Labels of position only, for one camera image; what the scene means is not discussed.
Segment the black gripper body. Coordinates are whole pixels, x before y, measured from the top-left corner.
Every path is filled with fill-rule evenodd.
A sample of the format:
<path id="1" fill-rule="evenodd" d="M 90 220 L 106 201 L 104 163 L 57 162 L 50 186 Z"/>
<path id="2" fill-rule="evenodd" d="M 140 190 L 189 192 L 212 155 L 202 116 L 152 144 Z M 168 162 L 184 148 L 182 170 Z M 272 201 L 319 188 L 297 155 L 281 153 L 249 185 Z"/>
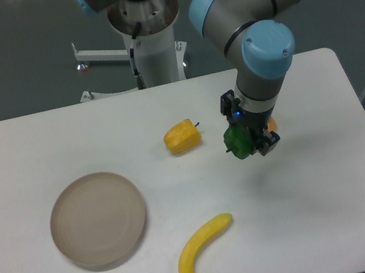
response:
<path id="1" fill-rule="evenodd" d="M 250 129 L 265 129 L 268 127 L 268 120 L 272 117 L 274 108 L 268 109 L 264 112 L 249 112 L 244 108 L 241 108 L 241 117 L 238 120 L 238 125 L 244 126 L 248 130 Z"/>

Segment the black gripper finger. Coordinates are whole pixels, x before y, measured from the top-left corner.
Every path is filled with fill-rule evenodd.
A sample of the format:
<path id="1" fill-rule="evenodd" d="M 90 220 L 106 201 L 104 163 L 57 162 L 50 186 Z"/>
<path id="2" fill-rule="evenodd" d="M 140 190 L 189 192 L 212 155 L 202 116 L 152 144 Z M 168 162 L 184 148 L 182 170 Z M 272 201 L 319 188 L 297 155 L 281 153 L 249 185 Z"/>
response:
<path id="1" fill-rule="evenodd" d="M 240 100 L 234 96 L 233 90 L 228 90 L 220 96 L 220 111 L 229 124 L 238 123 L 241 117 Z"/>
<path id="2" fill-rule="evenodd" d="M 280 135 L 276 131 L 265 129 L 250 129 L 250 137 L 254 145 L 254 152 L 266 156 L 277 145 L 280 140 Z"/>

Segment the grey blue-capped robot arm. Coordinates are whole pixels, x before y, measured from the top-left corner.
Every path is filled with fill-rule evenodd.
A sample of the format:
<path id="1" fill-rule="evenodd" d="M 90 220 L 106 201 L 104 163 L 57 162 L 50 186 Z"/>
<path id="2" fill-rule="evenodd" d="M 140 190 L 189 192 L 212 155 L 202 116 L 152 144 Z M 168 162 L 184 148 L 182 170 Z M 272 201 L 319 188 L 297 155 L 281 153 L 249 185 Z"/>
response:
<path id="1" fill-rule="evenodd" d="M 154 87 L 178 79 L 176 47 L 159 35 L 173 28 L 177 0 L 75 0 L 84 14 L 107 11 L 126 43 L 136 86 Z M 229 126 L 224 144 L 240 159 L 267 155 L 279 142 L 268 122 L 292 63 L 294 35 L 276 16 L 301 0 L 192 0 L 188 17 L 198 34 L 237 71 L 236 85 L 221 95 Z"/>

